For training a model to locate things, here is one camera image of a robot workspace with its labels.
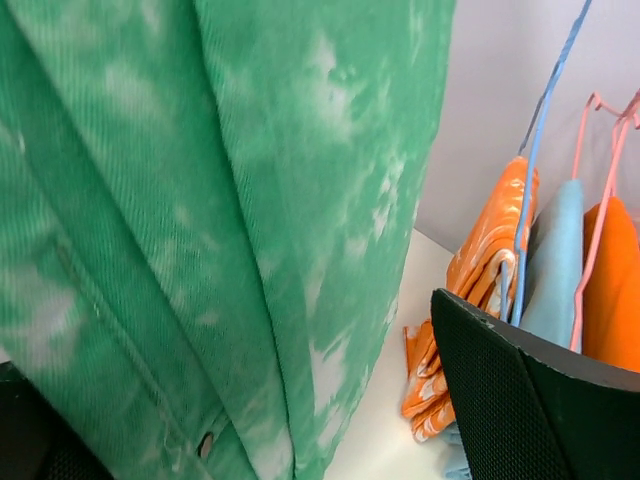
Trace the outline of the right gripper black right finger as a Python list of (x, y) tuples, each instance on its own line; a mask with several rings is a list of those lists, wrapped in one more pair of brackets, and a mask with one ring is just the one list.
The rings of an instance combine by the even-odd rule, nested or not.
[(431, 319), (475, 479), (636, 479), (639, 376), (502, 322), (445, 289)]

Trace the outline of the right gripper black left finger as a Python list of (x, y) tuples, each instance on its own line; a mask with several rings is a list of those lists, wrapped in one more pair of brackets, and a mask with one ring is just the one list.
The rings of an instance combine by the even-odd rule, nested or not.
[(111, 477), (13, 363), (2, 363), (1, 478), (99, 480)]

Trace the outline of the green white tie-dye trousers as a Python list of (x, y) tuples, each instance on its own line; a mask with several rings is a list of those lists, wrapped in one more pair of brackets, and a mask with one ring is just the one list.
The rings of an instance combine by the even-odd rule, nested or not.
[(396, 318), (451, 1), (5, 1), (1, 346), (118, 479), (320, 479)]

